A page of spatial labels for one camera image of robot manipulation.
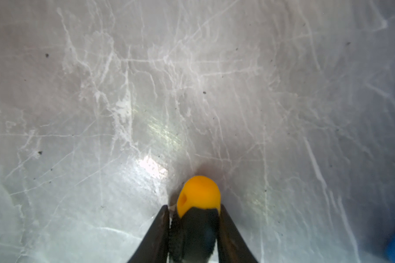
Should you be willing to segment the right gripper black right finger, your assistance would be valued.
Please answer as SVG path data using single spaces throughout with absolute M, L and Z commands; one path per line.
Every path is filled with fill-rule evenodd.
M 218 261 L 220 263 L 257 263 L 226 207 L 221 205 L 217 236 Z

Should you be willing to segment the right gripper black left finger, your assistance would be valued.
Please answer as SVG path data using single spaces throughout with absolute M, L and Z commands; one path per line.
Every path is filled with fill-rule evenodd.
M 166 263 L 169 253 L 170 211 L 163 205 L 128 263 Z

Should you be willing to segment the black yellow handle screwdriver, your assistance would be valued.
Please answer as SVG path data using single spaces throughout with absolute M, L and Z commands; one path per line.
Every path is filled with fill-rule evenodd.
M 203 175 L 187 180 L 172 214 L 169 262 L 207 263 L 215 250 L 220 214 L 218 185 Z

